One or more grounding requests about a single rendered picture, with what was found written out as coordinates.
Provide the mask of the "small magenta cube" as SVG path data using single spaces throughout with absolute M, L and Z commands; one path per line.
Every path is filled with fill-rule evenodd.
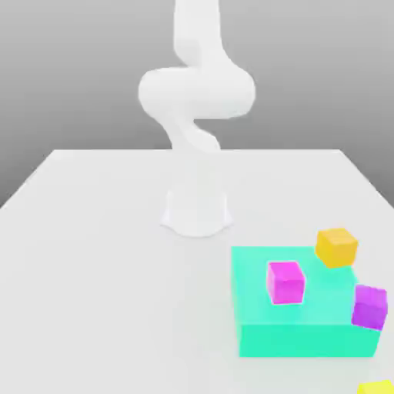
M 267 265 L 266 288 L 273 305 L 301 304 L 306 278 L 297 261 L 271 261 Z

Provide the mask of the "small orange cube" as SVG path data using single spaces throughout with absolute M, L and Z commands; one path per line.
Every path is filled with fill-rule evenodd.
M 344 228 L 319 230 L 315 253 L 330 269 L 351 266 L 359 241 Z

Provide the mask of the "small purple cube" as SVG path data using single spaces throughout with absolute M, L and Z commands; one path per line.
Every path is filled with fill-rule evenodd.
M 381 331 L 388 313 L 387 291 L 358 284 L 355 287 L 351 323 Z

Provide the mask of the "small yellow cube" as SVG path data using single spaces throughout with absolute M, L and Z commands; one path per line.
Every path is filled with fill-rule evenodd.
M 394 385 L 388 379 L 364 382 L 359 384 L 356 394 L 394 394 Z

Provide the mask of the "large turquoise box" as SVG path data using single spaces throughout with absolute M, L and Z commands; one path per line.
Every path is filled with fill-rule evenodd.
M 275 305 L 266 288 L 269 262 L 297 261 L 306 278 L 300 304 Z M 241 357 L 372 357 L 380 331 L 351 323 L 350 266 L 327 268 L 311 246 L 233 246 L 231 287 Z

